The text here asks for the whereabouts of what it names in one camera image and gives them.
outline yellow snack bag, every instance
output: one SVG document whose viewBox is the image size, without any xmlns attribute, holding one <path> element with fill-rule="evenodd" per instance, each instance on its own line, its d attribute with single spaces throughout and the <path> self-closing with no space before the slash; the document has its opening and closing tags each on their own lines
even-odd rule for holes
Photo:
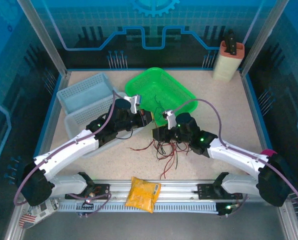
<svg viewBox="0 0 298 240">
<path fill-rule="evenodd" d="M 154 204 L 158 200 L 160 190 L 160 183 L 148 182 L 133 176 L 131 190 L 125 206 L 132 206 L 153 213 Z"/>
</svg>

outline green basket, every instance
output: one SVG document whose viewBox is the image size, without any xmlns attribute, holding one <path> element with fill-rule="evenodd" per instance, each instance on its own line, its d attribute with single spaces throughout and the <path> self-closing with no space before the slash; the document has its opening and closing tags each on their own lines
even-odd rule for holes
<svg viewBox="0 0 298 240">
<path fill-rule="evenodd" d="M 141 107 L 154 114 L 158 126 L 167 123 L 162 117 L 164 110 L 174 110 L 185 101 L 195 98 L 167 72 L 157 67 L 149 68 L 130 80 L 125 86 L 125 92 L 128 96 L 142 96 Z M 191 113 L 197 106 L 197 101 L 193 101 L 177 111 L 176 115 Z"/>
</svg>

